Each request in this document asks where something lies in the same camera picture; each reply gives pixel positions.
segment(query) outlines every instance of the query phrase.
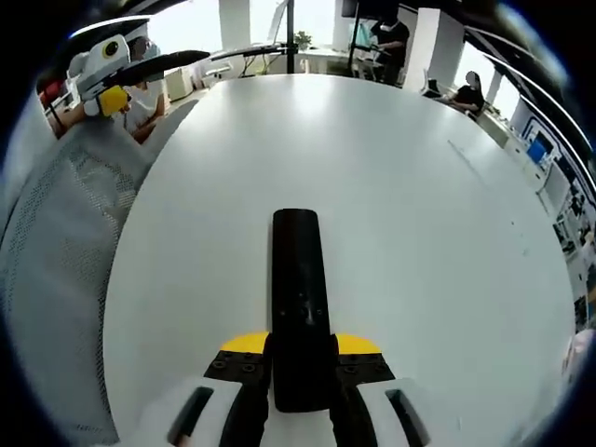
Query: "standing person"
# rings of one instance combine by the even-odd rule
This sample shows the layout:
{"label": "standing person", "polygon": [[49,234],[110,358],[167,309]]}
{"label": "standing person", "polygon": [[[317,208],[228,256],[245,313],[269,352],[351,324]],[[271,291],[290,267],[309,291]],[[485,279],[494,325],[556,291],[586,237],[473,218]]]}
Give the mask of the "standing person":
{"label": "standing person", "polygon": [[406,63],[406,46],[410,38],[410,30],[396,15],[389,15],[374,24],[371,33],[376,35],[378,48],[383,52],[376,61],[382,67],[375,69],[375,76],[384,84],[395,86],[401,68]]}
{"label": "standing person", "polygon": [[461,87],[455,94],[437,98],[435,101],[447,104],[459,112],[470,111],[479,115],[484,106],[481,77],[476,72],[467,72],[467,86]]}

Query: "white wall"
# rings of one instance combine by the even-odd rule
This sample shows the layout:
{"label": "white wall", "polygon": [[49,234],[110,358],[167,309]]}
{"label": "white wall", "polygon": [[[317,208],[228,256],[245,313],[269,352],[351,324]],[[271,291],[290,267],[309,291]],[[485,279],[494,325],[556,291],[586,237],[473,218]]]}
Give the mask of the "white wall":
{"label": "white wall", "polygon": [[251,44],[251,1],[219,0],[222,47],[242,48]]}

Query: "white pillar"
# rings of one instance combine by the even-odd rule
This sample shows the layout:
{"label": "white pillar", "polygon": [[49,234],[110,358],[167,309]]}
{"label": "white pillar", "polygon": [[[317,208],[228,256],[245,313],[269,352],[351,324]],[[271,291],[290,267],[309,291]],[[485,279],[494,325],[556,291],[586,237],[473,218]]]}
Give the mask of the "white pillar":
{"label": "white pillar", "polygon": [[420,91],[425,70],[429,78],[451,86],[463,48],[464,25],[439,9],[421,7],[403,87]]}
{"label": "white pillar", "polygon": [[224,49],[251,44],[251,1],[220,0],[220,26]]}
{"label": "white pillar", "polygon": [[418,13],[412,12],[410,9],[406,9],[405,7],[400,7],[400,10],[398,11],[398,19],[400,19],[400,22],[408,27],[408,31],[410,32],[410,38],[408,39],[408,45],[406,46],[406,63],[404,67],[404,74],[406,74],[408,71],[408,65],[410,64],[410,55],[412,54],[413,36],[416,33]]}

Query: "yellow robot part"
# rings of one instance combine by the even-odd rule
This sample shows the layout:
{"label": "yellow robot part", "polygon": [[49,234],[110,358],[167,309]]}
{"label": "yellow robot part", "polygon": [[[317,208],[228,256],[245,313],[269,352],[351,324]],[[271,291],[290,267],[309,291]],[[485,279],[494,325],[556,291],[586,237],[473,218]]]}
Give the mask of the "yellow robot part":
{"label": "yellow robot part", "polygon": [[108,88],[98,99],[104,116],[115,114],[129,103],[128,93],[120,86]]}
{"label": "yellow robot part", "polygon": [[264,342],[269,332],[252,332],[240,335],[229,342],[225,342],[220,351],[251,352],[252,354],[263,354]]}
{"label": "yellow robot part", "polygon": [[336,333],[339,355],[345,354],[381,354],[381,349],[369,340],[349,333]]}

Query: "desk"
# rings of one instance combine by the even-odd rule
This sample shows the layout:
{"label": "desk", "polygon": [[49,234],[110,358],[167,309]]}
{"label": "desk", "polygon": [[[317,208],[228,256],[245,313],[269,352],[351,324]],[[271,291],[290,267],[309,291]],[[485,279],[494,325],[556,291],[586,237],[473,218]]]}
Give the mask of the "desk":
{"label": "desk", "polygon": [[[327,62],[340,62],[347,66],[347,60],[349,59],[349,53],[347,51],[337,51],[329,48],[316,48],[316,49],[305,49],[298,53],[298,59],[307,59],[312,62],[311,69],[315,73],[326,74],[327,73]],[[373,60],[359,58],[354,56],[354,63],[361,63],[369,69],[381,64],[376,63]]]}
{"label": "desk", "polygon": [[[555,392],[571,286],[509,157],[415,93],[259,76],[193,109],[124,226],[103,331],[120,436],[224,341],[268,327],[270,225],[292,207],[318,213],[332,329],[374,340],[395,375],[448,402],[468,445],[502,445]],[[324,414],[272,409],[262,445],[282,444],[335,445]]]}
{"label": "desk", "polygon": [[538,167],[527,155],[528,143],[518,137],[503,121],[492,114],[484,112],[476,122],[515,160],[530,186],[536,192],[539,191],[544,186],[548,173]]}

